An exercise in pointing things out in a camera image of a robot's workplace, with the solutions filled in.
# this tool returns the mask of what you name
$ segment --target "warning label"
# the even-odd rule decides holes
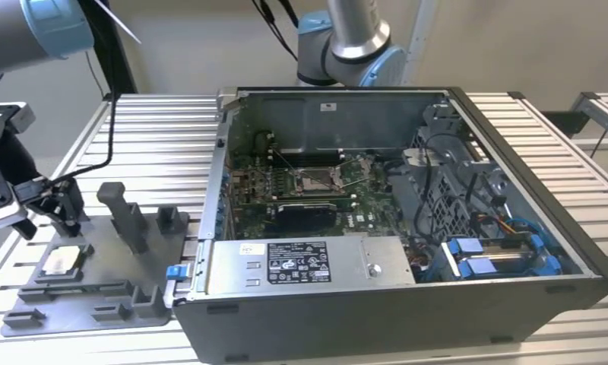
[[[332,281],[325,242],[268,244],[270,284],[328,283]]]

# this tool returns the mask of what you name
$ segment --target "aluminum table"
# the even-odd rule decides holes
[[[469,94],[545,186],[608,255],[608,175],[523,99],[506,93]],[[109,103],[104,102],[54,175],[98,163],[108,151]],[[124,95],[117,103],[112,165],[78,177],[87,215],[109,214],[94,194],[106,181],[126,185],[125,198],[144,212],[177,205],[190,214],[194,239],[217,129],[216,97]],[[18,287],[26,283],[53,236],[37,217],[35,238],[11,234],[0,249],[0,327]],[[184,256],[196,254],[188,240]],[[0,336],[0,360],[13,363],[198,363],[174,319],[162,327],[74,332],[35,337]],[[520,344],[397,354],[312,359],[274,364],[555,364],[608,363],[608,297],[591,309],[560,314]]]

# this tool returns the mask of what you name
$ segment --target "blue cable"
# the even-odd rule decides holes
[[[547,238],[545,231],[539,227],[539,225],[531,221],[528,221],[525,218],[512,218],[505,221],[506,224],[510,224],[513,222],[524,223],[531,229],[533,229],[536,232],[539,232],[539,237],[543,240],[543,242],[547,244],[549,239]]]

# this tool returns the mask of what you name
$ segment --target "vertical post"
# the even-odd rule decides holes
[[[416,84],[418,78],[418,67],[424,56],[425,42],[433,28],[434,16],[437,14],[438,2],[436,0],[421,0],[416,11],[414,27],[408,46],[408,57],[402,71],[404,85]]]
[[[108,0],[98,0],[110,7]],[[133,74],[130,72],[129,61],[125,56],[121,38],[117,33],[116,23],[105,11],[94,3],[94,0],[78,0],[82,12],[85,13],[94,34],[94,53],[98,64],[104,70],[110,90],[116,90],[118,95],[136,94]]]

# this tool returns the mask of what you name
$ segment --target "motherboard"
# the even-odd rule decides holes
[[[404,236],[386,162],[372,151],[236,157],[234,238]]]

